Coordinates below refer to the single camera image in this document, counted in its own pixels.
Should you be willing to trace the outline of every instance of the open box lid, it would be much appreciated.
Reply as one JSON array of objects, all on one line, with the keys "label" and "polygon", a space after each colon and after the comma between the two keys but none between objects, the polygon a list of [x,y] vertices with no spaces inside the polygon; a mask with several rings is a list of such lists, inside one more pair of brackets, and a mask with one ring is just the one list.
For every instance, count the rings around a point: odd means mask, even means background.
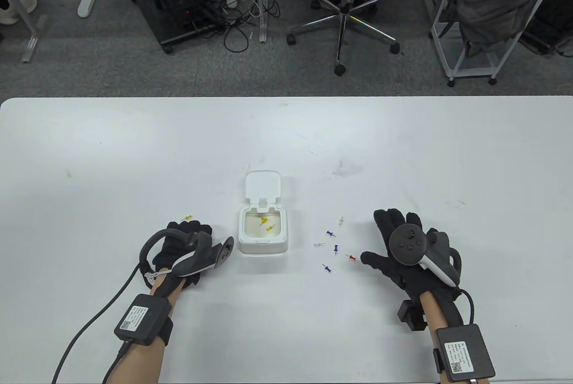
[{"label": "open box lid", "polygon": [[251,171],[245,178],[245,186],[250,203],[267,208],[281,195],[281,175],[277,171]]}]

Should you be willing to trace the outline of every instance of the chair base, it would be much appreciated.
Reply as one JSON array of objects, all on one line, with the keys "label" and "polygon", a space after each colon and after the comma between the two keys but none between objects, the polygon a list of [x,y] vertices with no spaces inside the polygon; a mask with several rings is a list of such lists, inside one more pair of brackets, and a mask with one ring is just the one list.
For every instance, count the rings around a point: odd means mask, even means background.
[{"label": "chair base", "polygon": [[397,42],[397,40],[395,38],[391,37],[390,35],[386,34],[382,30],[371,25],[367,21],[361,19],[360,17],[356,16],[356,14],[360,10],[362,10],[366,7],[372,6],[372,5],[376,4],[377,2],[378,2],[378,0],[370,0],[370,1],[366,1],[365,3],[360,4],[358,6],[355,6],[355,7],[352,7],[351,4],[346,4],[343,7],[339,7],[339,6],[336,6],[333,3],[331,3],[331,1],[329,1],[329,0],[317,0],[317,3],[321,3],[321,5],[326,6],[333,13],[326,16],[326,17],[319,18],[318,20],[310,21],[308,23],[301,24],[300,26],[294,26],[294,27],[290,28],[290,30],[289,30],[290,33],[286,37],[286,42],[289,46],[292,46],[292,45],[296,44],[295,32],[301,32],[301,31],[304,31],[306,29],[310,29],[313,26],[317,26],[319,24],[329,22],[330,20],[338,20],[338,22],[339,22],[338,48],[336,50],[336,64],[335,64],[335,68],[334,68],[334,73],[338,77],[341,77],[346,72],[346,68],[344,67],[344,65],[342,65],[340,63],[340,53],[342,52],[342,43],[344,42],[344,32],[346,31],[346,22],[348,20],[351,20],[354,23],[360,24],[361,26],[364,26],[365,28],[372,30],[372,32],[376,32],[377,34],[382,35],[384,38],[386,38],[387,40],[389,40],[391,42],[390,52],[392,54],[398,54],[400,52],[400,44]]}]

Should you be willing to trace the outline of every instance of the chair wheel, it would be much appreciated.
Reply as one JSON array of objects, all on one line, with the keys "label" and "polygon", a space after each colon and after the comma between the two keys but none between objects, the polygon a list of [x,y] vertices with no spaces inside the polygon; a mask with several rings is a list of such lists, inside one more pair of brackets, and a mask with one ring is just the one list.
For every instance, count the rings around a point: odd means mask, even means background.
[{"label": "chair wheel", "polygon": [[344,67],[344,65],[336,65],[334,67],[334,73],[338,77],[342,77],[342,75],[344,75],[345,72],[346,72],[346,68]]}]

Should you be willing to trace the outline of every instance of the black glove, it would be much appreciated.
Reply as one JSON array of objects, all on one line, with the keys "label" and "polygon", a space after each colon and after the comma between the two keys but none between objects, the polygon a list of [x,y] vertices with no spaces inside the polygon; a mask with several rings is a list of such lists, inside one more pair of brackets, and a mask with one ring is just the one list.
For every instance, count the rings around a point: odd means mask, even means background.
[{"label": "black glove", "polygon": [[[452,323],[450,325],[457,325],[457,323],[462,321],[460,313],[453,304],[454,300],[460,296],[460,290],[457,287],[446,285],[429,269],[424,270],[419,265],[406,266],[399,263],[390,252],[388,242],[392,232],[398,226],[411,223],[422,228],[422,222],[418,215],[408,213],[406,220],[404,220],[403,214],[397,209],[389,209],[387,211],[379,209],[374,212],[374,221],[384,238],[388,257],[365,251],[360,255],[362,263],[374,269],[379,269],[384,275],[395,282],[397,286],[403,289],[418,306],[420,305],[420,294],[428,291],[432,292],[444,312],[446,319],[448,319],[448,323]],[[432,238],[435,237],[435,235],[432,235],[433,232],[437,232],[437,230],[434,228],[428,230],[427,237],[430,242]]]},{"label": "black glove", "polygon": [[[209,235],[213,234],[213,229],[211,229],[211,226],[201,224],[197,220],[183,221],[181,223],[172,221],[167,225],[167,228],[177,229],[185,233],[206,232],[209,233]],[[157,272],[162,268],[171,269],[178,258],[186,255],[187,253],[195,251],[195,248],[196,245],[186,245],[180,239],[176,239],[172,236],[166,236],[165,240],[163,241],[163,247],[161,251],[156,255],[156,257],[154,257],[152,262],[155,265],[155,271]],[[186,277],[187,281],[185,281],[183,288],[188,287],[190,284],[197,284],[197,282],[199,282],[200,275],[200,273],[196,273],[195,275]],[[169,279],[177,278],[179,280],[177,285],[180,284],[181,277],[175,277],[170,273],[167,274],[167,277],[169,277]]]}]

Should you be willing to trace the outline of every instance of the black cable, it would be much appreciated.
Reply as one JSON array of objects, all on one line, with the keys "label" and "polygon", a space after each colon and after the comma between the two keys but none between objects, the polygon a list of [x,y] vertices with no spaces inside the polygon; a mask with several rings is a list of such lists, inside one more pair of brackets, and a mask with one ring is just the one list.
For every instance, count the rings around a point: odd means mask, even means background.
[{"label": "black cable", "polygon": [[131,347],[132,343],[133,343],[133,341],[131,341],[131,340],[130,341],[123,341],[121,348],[117,352],[117,356],[115,357],[115,360],[113,361],[111,366],[109,366],[109,369],[106,372],[106,376],[104,376],[102,384],[106,384],[107,380],[109,379],[109,376],[112,374],[113,370],[115,369],[115,367],[117,366],[119,361],[121,359],[123,359],[123,356],[125,356],[125,354],[127,353],[127,350],[129,350],[129,347]]},{"label": "black cable", "polygon": [[[241,32],[242,36],[245,37],[245,40],[246,40],[245,48],[243,48],[241,50],[233,50],[233,49],[227,47],[227,37],[229,36],[229,32],[231,32],[231,30],[233,30],[233,29],[238,30],[239,32]],[[225,47],[225,49],[227,51],[230,51],[231,53],[244,53],[249,48],[249,37],[246,35],[245,32],[243,32],[243,30],[241,28],[239,28],[239,26],[237,26],[237,25],[231,26],[229,29],[227,29],[227,32],[225,32],[225,36],[223,37],[223,46]]]},{"label": "black cable", "polygon": [[460,288],[460,293],[465,294],[467,301],[469,302],[469,324],[473,324],[473,317],[474,317],[474,313],[475,313],[475,308],[473,306],[473,299],[471,298],[469,293],[466,292],[466,290],[464,290],[462,288]]},{"label": "black cable", "polygon": [[88,329],[88,327],[90,327],[92,325],[92,323],[94,321],[96,321],[98,318],[100,318],[100,316],[104,312],[106,312],[110,306],[112,306],[113,302],[115,302],[117,300],[117,298],[119,298],[119,296],[121,296],[121,294],[125,291],[125,289],[129,285],[129,283],[131,282],[131,280],[133,279],[133,277],[137,273],[137,271],[139,271],[139,264],[137,264],[137,266],[135,268],[133,268],[133,271],[131,272],[131,275],[129,276],[129,278],[127,278],[127,281],[123,284],[123,286],[121,286],[121,289],[119,289],[119,291],[115,294],[115,296],[113,296],[113,298],[111,298],[111,300],[107,303],[107,305],[104,306],[100,310],[100,312],[98,312],[96,315],[94,315],[94,317],[90,321],[88,321],[84,325],[84,327],[82,327],[80,329],[80,331],[78,333],[76,333],[76,335],[73,337],[73,339],[70,341],[70,344],[66,348],[66,351],[64,351],[64,355],[60,359],[60,363],[58,364],[58,367],[56,368],[56,371],[54,372],[54,377],[51,379],[51,384],[56,384],[56,381],[58,380],[58,376],[60,375],[60,371],[62,370],[62,366],[64,365],[64,362],[66,361],[66,358],[68,357],[68,354],[70,354],[70,351],[72,350],[72,347],[74,346],[74,344],[76,343],[78,338],[82,335],[82,333],[84,333],[86,331],[86,329]]}]

